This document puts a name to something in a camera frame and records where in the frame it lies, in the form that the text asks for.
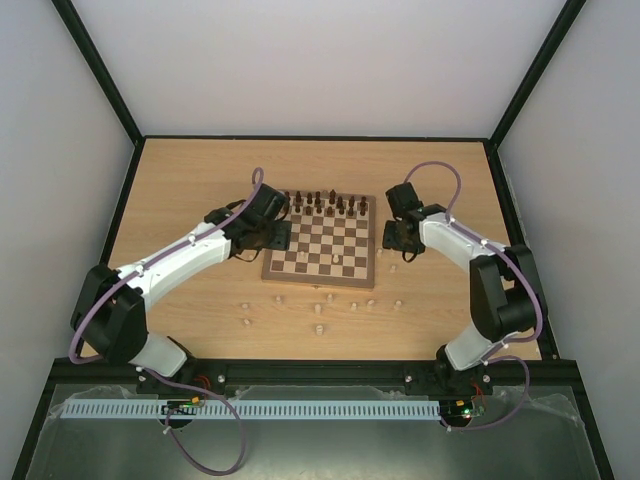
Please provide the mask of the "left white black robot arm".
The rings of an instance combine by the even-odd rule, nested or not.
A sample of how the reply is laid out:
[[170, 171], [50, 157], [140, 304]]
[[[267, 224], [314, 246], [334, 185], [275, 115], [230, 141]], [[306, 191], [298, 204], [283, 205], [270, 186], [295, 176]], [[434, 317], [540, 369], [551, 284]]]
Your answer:
[[148, 312], [191, 277], [246, 250], [287, 250], [290, 203], [285, 193], [259, 184], [248, 199], [212, 210], [186, 235], [146, 258], [116, 269], [94, 266], [71, 317], [70, 360], [85, 363], [79, 347], [87, 344], [97, 360], [176, 375], [189, 354], [178, 342], [148, 329]]

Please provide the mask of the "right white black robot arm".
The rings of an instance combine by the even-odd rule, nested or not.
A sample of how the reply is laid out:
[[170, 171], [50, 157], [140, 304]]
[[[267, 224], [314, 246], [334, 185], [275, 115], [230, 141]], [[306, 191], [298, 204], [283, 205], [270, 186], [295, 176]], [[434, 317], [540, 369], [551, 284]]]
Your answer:
[[382, 247], [410, 263], [435, 250], [468, 274], [470, 324], [441, 346], [434, 364], [439, 387], [455, 392], [498, 351], [535, 341], [547, 314], [532, 251], [493, 242], [458, 222], [439, 204], [425, 205], [404, 182], [386, 192], [393, 218]]

